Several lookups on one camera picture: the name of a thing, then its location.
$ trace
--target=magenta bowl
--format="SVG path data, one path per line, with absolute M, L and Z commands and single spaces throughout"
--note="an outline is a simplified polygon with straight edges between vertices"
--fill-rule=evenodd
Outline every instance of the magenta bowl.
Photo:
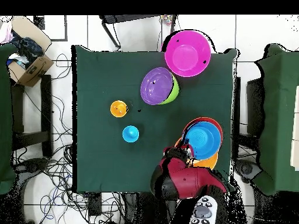
M 208 66 L 211 48 L 199 32 L 182 30 L 171 37 L 165 51 L 169 69 L 183 77 L 196 76 Z

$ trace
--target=stacked bowls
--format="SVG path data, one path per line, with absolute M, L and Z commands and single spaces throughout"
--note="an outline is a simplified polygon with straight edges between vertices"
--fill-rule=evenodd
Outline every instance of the stacked bowls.
M 140 87 L 140 95 L 149 105 L 167 104 L 179 94 L 179 84 L 174 75 L 163 67 L 147 73 Z
M 194 159 L 191 163 L 194 167 L 214 168 L 222 144 L 222 129 L 216 120 L 208 117 L 192 120 L 184 128 L 182 137 L 176 142 L 175 146 L 181 140 L 190 144 L 193 148 Z

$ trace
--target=dark green tablecloth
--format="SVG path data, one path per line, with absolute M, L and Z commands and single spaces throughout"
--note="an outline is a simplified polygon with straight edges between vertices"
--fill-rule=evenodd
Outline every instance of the dark green tablecloth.
M 0 45 L 0 194 L 7 193 L 15 179 L 11 167 L 12 95 L 6 61 L 17 50 L 13 44 Z
M 296 87 L 299 85 L 299 52 L 277 44 L 258 61 L 265 88 L 265 127 L 260 136 L 260 166 L 253 180 L 266 195 L 278 191 L 299 192 L 299 171 L 290 166 Z
M 212 54 L 207 69 L 198 76 L 177 76 L 178 98 L 150 106 L 140 96 L 144 76 L 156 67 L 168 68 L 162 52 L 77 51 L 78 144 L 77 190 L 90 192 L 150 191 L 150 178 L 189 121 L 206 116 L 217 120 L 224 139 L 215 169 L 228 178 L 231 157 L 232 62 L 236 50 Z M 123 100 L 128 113 L 116 118 L 110 105 Z M 139 129 L 135 143 L 127 143 L 127 125 Z

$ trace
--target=floor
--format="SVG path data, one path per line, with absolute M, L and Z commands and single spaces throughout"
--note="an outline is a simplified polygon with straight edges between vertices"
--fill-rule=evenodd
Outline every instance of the floor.
M 82 45 L 93 51 L 115 51 L 111 39 L 104 31 L 98 16 L 66 16 L 67 29 L 64 26 L 65 16 L 45 16 L 46 28 L 44 32 L 52 39 L 52 45 L 46 51 L 56 66 L 53 65 L 47 72 L 52 78 L 64 72 L 68 72 L 71 59 L 71 45 Z M 108 25 L 114 35 L 113 26 Z M 247 109 L 245 87 L 247 81 L 260 77 L 260 72 L 254 61 L 262 58 L 264 48 L 269 43 L 280 43 L 289 50 L 296 50 L 299 47 L 299 16 L 298 15 L 179 15 L 179 21 L 175 30 L 196 29 L 204 32 L 212 39 L 217 53 L 223 53 L 228 48 L 237 48 L 240 51 L 237 65 L 237 75 L 241 77 L 241 113 L 240 130 L 246 133 Z M 156 51 L 161 47 L 161 25 L 159 17 L 151 17 L 141 20 L 134 20 L 125 23 L 115 24 L 116 33 L 123 51 Z M 170 27 L 163 25 L 163 40 L 169 34 Z M 64 124 L 72 127 L 72 75 L 71 72 L 62 79 L 53 81 L 53 95 L 63 100 L 65 111 L 63 116 Z M 26 88 L 27 94 L 37 105 L 41 105 L 39 97 L 39 84 L 33 88 Z M 53 98 L 53 102 L 62 109 L 62 103 Z M 60 121 L 60 112 L 57 106 L 53 105 L 53 124 L 55 126 L 53 140 L 59 137 L 64 129 Z M 40 131 L 40 112 L 25 96 L 25 132 Z M 72 143 L 72 136 L 62 135 L 64 144 Z M 54 141 L 54 149 L 62 145 L 61 140 Z M 58 152 L 55 158 L 58 160 L 63 156 Z M 42 157 L 41 145 L 33 145 L 23 155 L 24 159 Z M 238 175 L 235 178 L 242 190 L 242 199 L 245 205 L 248 223 L 252 222 L 254 211 L 253 192 L 250 185 L 244 184 Z M 42 198 L 51 195 L 54 189 L 53 182 L 46 175 L 40 174 L 30 180 L 25 192 L 25 215 L 26 219 L 32 219 L 38 224 L 44 218 L 44 210 L 49 210 L 48 199 Z M 103 194 L 103 200 L 111 197 L 111 194 Z M 103 211 L 111 210 L 113 199 L 104 203 Z M 74 209 L 67 209 L 61 202 L 55 202 L 50 214 L 43 221 L 43 224 L 57 224 L 57 219 L 64 214 L 64 220 L 59 224 L 88 224 L 82 218 L 80 212 Z M 115 212 L 113 219 L 118 221 L 118 214 Z

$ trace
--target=small blue bowl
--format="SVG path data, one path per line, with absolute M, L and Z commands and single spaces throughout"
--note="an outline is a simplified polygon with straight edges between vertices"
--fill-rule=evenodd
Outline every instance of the small blue bowl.
M 139 138 L 139 130 L 132 125 L 128 125 L 123 130 L 123 139 L 126 142 L 135 142 Z
M 190 127 L 185 139 L 189 140 L 197 160 L 206 160 L 212 157 L 221 145 L 221 135 L 218 128 L 205 121 Z

